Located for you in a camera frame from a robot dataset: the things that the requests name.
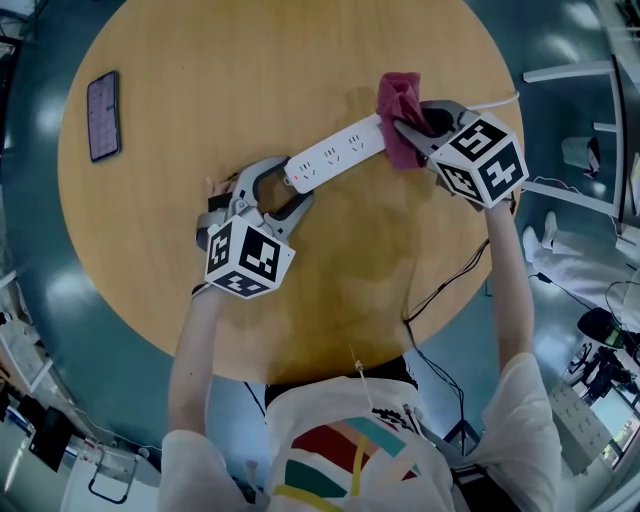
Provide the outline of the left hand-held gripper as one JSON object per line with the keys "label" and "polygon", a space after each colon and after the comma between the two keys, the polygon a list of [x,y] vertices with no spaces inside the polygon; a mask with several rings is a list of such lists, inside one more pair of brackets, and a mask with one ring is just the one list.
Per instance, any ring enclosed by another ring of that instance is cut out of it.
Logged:
{"label": "left hand-held gripper", "polygon": [[238,175],[230,197],[208,200],[198,218],[196,246],[206,253],[204,283],[196,293],[216,286],[251,299],[277,290],[296,251],[288,237],[313,204],[313,192],[297,194],[275,213],[261,213],[260,181],[289,162],[288,156],[259,160]]}

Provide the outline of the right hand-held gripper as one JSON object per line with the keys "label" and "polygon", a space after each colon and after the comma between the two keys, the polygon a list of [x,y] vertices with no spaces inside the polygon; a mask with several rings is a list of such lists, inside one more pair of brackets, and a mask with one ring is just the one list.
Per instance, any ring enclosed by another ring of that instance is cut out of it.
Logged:
{"label": "right hand-held gripper", "polygon": [[449,190],[484,208],[509,197],[529,177],[515,132],[489,112],[480,114],[452,100],[422,101],[430,126],[463,126],[447,142],[402,120],[393,122]]}

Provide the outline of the person's left hand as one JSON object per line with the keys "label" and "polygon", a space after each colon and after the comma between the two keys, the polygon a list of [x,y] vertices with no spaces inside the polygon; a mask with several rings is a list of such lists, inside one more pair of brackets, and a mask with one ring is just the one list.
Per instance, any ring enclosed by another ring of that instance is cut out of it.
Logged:
{"label": "person's left hand", "polygon": [[219,183],[215,183],[211,178],[207,178],[205,182],[207,198],[210,199],[220,195],[231,193],[235,189],[235,186],[235,177],[231,177]]}

